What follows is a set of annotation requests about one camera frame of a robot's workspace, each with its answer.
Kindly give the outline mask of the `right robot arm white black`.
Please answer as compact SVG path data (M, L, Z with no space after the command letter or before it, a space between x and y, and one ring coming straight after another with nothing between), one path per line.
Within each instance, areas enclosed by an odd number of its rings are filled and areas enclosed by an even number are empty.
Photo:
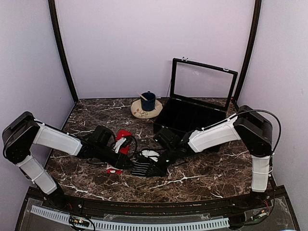
M154 139L166 152L154 162L158 174L164 174L169 165L180 157L200 153L211 147L230 141L242 140L252 157L252 193L245 204L250 209L257 208L264 201L270 174L272 148L272 123L261 115L262 110L253 110L247 105L239 112L209 127L188 132L183 138L168 128L160 129Z

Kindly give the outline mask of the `red Santa Christmas sock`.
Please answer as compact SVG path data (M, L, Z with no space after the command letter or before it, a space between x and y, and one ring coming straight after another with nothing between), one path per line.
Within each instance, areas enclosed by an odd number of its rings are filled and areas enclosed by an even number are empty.
M114 145L114 150L116 153L127 155L129 151L129 146L132 141L130 136L131 133L126 130L120 130L116 136L116 143ZM120 175L123 172L123 169L115 168L110 164L106 166L106 173L108 174L118 174Z

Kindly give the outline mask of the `black white striped sock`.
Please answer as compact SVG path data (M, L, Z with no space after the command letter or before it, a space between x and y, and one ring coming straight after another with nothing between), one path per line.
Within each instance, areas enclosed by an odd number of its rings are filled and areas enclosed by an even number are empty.
M154 171L154 160L148 157L139 156L136 160L131 174L137 177L153 177Z

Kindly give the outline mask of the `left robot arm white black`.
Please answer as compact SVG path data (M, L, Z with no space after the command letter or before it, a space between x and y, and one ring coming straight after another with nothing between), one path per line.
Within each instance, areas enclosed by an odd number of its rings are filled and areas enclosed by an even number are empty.
M58 210L68 206L68 199L60 192L61 187L31 154L34 144L62 151L80 159L97 158L114 168L129 169L133 166L130 158L120 149L127 143L125 137L109 146L113 132L104 127L96 129L84 138L53 128L36 120L31 112L24 112L2 133L3 156L18 166L41 191L49 195L49 202Z

